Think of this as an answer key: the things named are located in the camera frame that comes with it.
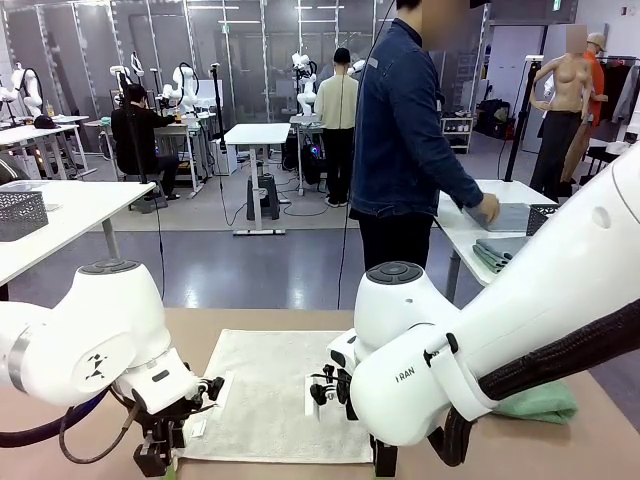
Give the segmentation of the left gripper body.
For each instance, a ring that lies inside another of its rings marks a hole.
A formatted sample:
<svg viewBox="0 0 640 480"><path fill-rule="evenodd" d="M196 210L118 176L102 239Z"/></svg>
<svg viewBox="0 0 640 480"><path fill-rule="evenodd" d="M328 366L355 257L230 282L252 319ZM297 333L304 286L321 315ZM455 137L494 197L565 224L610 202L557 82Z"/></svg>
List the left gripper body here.
<svg viewBox="0 0 640 480"><path fill-rule="evenodd" d="M151 442L167 442L170 448L185 447L184 424L186 412L179 408L166 408L156 414L141 412L141 429L143 437Z"/></svg>

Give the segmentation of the person's right hand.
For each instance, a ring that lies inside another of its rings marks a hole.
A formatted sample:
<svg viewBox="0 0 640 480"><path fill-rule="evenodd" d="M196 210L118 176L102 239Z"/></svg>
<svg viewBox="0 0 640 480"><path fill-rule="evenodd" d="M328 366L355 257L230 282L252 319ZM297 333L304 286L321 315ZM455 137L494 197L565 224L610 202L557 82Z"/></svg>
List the person's right hand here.
<svg viewBox="0 0 640 480"><path fill-rule="evenodd" d="M466 208L466 213L479 225L488 226L499 217L499 200L494 194L485 193L480 204L475 207Z"/></svg>

